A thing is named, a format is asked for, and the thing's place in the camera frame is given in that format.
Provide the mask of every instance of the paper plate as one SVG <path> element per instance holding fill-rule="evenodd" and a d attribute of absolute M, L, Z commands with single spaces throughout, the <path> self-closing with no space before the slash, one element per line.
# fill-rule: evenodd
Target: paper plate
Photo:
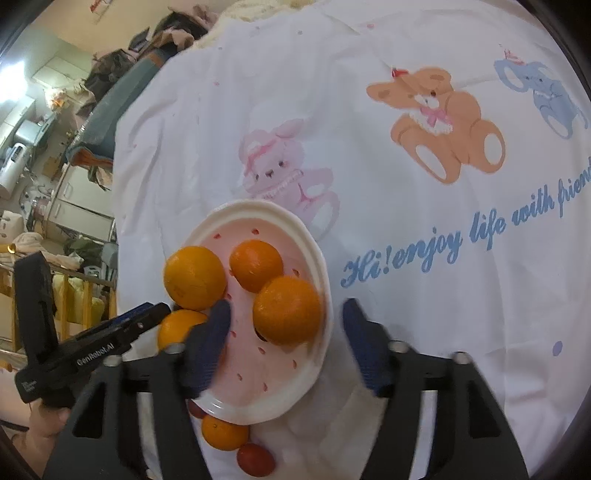
<path fill-rule="evenodd" d="M 259 239 L 281 254 L 284 274 L 311 282 L 324 301 L 324 321 L 313 341 L 285 348 L 263 341 L 252 324 L 255 295 L 229 269 L 230 253 L 244 240 Z M 194 401 L 214 417 L 240 425 L 272 420 L 288 411 L 314 384 L 329 344 L 334 318 L 326 262 L 302 221 L 263 200 L 238 200 L 214 210 L 184 246 L 202 245 L 221 260 L 232 305 L 227 354 L 211 387 Z"/>

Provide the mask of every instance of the cherry tomato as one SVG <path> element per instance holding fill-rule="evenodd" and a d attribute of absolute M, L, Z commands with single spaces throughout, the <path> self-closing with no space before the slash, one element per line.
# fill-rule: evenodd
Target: cherry tomato
<path fill-rule="evenodd" d="M 196 419 L 202 419 L 207 415 L 193 400 L 187 402 L 187 407 L 189 408 L 189 413 Z"/>
<path fill-rule="evenodd" d="M 269 450 L 257 445 L 247 443 L 236 454 L 238 466 L 248 475 L 263 477 L 271 475 L 275 470 L 275 459 Z"/>

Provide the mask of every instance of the teddy bear print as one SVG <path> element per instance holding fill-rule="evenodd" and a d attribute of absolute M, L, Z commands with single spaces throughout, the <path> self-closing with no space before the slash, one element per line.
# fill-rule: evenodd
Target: teddy bear print
<path fill-rule="evenodd" d="M 485 173 L 499 170 L 505 161 L 501 131 L 482 119 L 480 106 L 467 92 L 453 89 L 449 72 L 427 67 L 410 73 L 392 71 L 390 82 L 367 87 L 378 102 L 405 110 L 391 131 L 392 140 L 430 175 L 454 183 L 462 165 Z"/>
<path fill-rule="evenodd" d="M 270 132 L 254 130 L 244 137 L 239 149 L 243 186 L 250 198 L 270 200 L 295 213 L 320 240 L 335 224 L 340 202 L 330 190 L 331 169 L 303 168 L 304 148 L 295 139 L 303 125 L 301 119 L 289 120 Z M 321 209 L 327 215 L 318 218 Z"/>

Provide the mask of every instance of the bed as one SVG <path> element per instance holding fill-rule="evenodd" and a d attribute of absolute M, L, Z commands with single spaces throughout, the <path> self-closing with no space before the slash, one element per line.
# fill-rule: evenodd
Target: bed
<path fill-rule="evenodd" d="M 591 384 L 590 121 L 567 57 L 513 1 L 331 0 L 231 21 L 119 121 L 118 306 L 170 302 L 165 259 L 212 209 L 275 201 L 323 250 L 335 312 L 356 297 L 422 353 L 470 352 L 533 473 Z M 154 336 L 131 355 L 152 355 Z M 383 407 L 336 329 L 313 389 L 253 433 L 278 478 L 354 480 Z M 244 478 L 201 445 L 214 478 Z"/>

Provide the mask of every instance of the cabinet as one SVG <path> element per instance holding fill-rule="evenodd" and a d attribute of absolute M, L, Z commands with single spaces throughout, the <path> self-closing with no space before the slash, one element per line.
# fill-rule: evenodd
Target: cabinet
<path fill-rule="evenodd" d="M 13 136 L 14 127 L 8 125 L 6 122 L 0 124 L 0 154 L 4 152 L 8 147 L 11 147 L 11 141 Z"/>
<path fill-rule="evenodd" d="M 31 119 L 35 114 L 35 100 L 24 96 L 4 119 L 4 123 L 18 127 L 23 120 Z"/>
<path fill-rule="evenodd" d="M 111 191 L 88 180 L 88 170 L 67 165 L 46 210 L 45 232 L 50 239 L 61 226 L 109 242 L 113 229 Z"/>
<path fill-rule="evenodd" d="M 103 190 L 96 183 L 88 180 L 88 170 L 82 167 L 68 166 L 57 189 L 56 198 L 78 205 L 91 212 L 112 217 L 111 192 Z"/>
<path fill-rule="evenodd" d="M 113 219 L 89 212 L 62 200 L 54 200 L 47 220 L 98 240 L 108 242 Z"/>

